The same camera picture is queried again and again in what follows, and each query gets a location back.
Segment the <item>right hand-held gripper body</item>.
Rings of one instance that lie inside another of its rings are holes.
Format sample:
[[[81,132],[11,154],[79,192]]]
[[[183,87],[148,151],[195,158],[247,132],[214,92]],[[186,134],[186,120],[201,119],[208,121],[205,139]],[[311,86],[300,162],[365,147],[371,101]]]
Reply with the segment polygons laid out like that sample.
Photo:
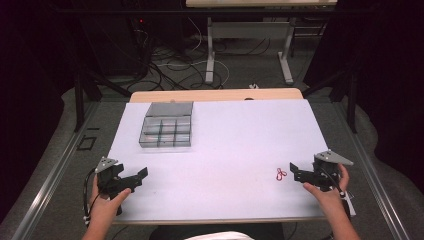
[[[307,182],[321,191],[330,191],[339,187],[340,171],[338,164],[353,166],[354,163],[332,150],[326,150],[314,155],[313,171],[299,170],[303,175],[303,183]]]

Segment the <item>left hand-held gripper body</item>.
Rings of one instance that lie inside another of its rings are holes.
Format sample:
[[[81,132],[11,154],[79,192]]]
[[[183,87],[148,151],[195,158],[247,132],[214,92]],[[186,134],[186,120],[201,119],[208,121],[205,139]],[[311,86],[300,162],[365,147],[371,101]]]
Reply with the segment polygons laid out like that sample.
[[[142,185],[142,170],[135,175],[120,177],[119,174],[123,171],[124,165],[119,164],[116,159],[102,157],[95,168],[100,193],[113,199],[127,188],[134,192],[136,187]]]

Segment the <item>clear plastic compartment box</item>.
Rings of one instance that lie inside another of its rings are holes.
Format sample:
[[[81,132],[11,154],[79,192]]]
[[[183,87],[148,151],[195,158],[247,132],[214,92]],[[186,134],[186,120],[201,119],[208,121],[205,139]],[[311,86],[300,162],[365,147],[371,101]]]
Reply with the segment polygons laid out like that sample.
[[[192,102],[152,103],[143,120],[140,146],[190,147],[192,110]]]

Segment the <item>person's right hand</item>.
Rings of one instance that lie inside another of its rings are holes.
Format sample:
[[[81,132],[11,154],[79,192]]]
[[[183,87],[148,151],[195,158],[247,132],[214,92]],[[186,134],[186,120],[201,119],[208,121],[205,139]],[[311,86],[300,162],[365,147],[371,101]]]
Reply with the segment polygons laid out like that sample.
[[[331,217],[340,219],[342,217],[347,216],[342,198],[340,197],[340,193],[345,193],[347,190],[347,186],[349,183],[349,174],[347,169],[342,164],[338,164],[338,169],[340,171],[340,190],[335,188],[330,191],[323,192],[317,187],[311,185],[310,183],[303,184],[304,189],[317,199],[321,210],[328,219],[330,219]]]

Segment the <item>person's left hand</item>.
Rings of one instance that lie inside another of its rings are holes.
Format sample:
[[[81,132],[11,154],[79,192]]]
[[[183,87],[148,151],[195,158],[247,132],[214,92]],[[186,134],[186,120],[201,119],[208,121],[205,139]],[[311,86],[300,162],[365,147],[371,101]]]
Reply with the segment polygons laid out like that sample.
[[[97,186],[98,179],[94,177],[92,194],[90,198],[90,216],[91,222],[102,222],[112,224],[119,206],[124,202],[124,200],[131,194],[131,189],[126,188],[121,191],[113,199],[109,199],[108,196],[104,197],[100,194],[99,188]]]

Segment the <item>person's dark clothing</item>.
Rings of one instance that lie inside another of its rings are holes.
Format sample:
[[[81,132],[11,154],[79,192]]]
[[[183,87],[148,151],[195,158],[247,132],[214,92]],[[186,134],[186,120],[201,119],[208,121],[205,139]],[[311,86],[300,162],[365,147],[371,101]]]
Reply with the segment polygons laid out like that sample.
[[[285,240],[280,223],[159,226],[152,232],[149,240],[185,240],[193,236],[226,231],[241,232],[254,240]]]

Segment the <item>black metal stand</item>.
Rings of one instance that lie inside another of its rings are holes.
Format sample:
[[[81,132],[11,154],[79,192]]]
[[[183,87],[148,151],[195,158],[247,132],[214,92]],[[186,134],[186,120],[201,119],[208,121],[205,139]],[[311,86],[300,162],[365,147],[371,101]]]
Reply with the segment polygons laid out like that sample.
[[[111,82],[104,76],[96,73],[93,70],[82,68],[74,74],[74,90],[75,90],[75,105],[76,105],[76,125],[75,132],[78,132],[85,122],[84,96],[87,96],[91,101],[100,101],[102,93],[97,84],[100,83],[109,89],[125,96],[130,97],[132,93],[117,84]]]
[[[356,129],[356,100],[357,100],[357,71],[352,67],[346,67],[337,71],[331,76],[319,81],[316,85],[307,88],[302,92],[304,97],[308,97],[312,93],[321,90],[324,87],[333,84],[334,87],[329,94],[331,102],[340,102],[344,96],[348,98],[346,110],[346,123],[353,133],[357,133]]]

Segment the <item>person's white clothing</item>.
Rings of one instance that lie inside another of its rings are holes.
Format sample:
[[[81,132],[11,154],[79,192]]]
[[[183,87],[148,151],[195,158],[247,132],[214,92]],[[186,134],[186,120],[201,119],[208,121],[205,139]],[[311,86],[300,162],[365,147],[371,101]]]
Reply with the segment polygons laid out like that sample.
[[[247,234],[235,231],[226,231],[218,233],[203,234],[189,237],[185,240],[254,240]]]

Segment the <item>dark computer tower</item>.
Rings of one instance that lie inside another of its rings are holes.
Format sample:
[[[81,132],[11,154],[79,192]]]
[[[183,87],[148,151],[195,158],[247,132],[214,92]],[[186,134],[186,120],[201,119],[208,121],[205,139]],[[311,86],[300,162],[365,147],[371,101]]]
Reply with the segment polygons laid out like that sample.
[[[109,77],[144,76],[138,42],[125,18],[86,17],[80,19],[101,72]]]

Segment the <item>desk with white legs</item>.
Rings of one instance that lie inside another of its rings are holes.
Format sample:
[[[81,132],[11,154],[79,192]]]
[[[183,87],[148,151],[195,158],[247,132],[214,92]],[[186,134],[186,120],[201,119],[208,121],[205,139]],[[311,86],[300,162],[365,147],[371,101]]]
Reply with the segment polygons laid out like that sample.
[[[338,0],[186,0],[186,6],[200,10],[327,10],[334,7]],[[235,20],[232,16],[228,22],[216,21],[207,18],[208,57],[205,82],[211,83],[214,79],[215,39],[280,39],[283,41],[283,50],[278,53],[283,80],[293,85],[294,80],[287,62],[289,50],[294,38],[296,17],[284,17],[283,21],[272,21],[269,17],[261,17],[261,21]]]

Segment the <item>aluminium floor rail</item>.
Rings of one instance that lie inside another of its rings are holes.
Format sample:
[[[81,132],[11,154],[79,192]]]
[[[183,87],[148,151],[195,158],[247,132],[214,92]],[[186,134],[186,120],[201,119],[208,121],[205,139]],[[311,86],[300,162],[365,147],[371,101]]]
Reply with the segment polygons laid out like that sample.
[[[374,195],[380,212],[385,219],[386,225],[388,226],[394,240],[411,240],[408,232],[406,231],[402,221],[400,220],[392,201],[390,200],[382,182],[380,181],[376,168],[372,163],[369,155],[367,154],[364,146],[362,145],[359,136],[353,133],[347,123],[347,116],[344,111],[344,107],[341,103],[334,103],[333,107],[339,121],[344,127],[351,143],[354,146],[357,158],[359,160],[362,172],[370,186],[370,189]]]
[[[6,240],[79,240],[86,231],[83,189],[99,161],[102,128],[95,122],[101,105],[90,103],[75,132],[68,121],[55,133],[30,183],[18,199],[16,229]]]

